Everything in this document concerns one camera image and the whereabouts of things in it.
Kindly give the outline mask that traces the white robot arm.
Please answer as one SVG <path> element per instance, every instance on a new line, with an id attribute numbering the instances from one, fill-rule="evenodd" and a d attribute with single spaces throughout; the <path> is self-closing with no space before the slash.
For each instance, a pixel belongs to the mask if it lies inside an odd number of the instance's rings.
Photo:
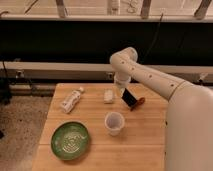
<path id="1" fill-rule="evenodd" d="M 165 115 L 165 171 L 213 171 L 213 90 L 137 62 L 128 47 L 111 55 L 114 82 L 124 89 L 132 80 L 168 101 Z"/>

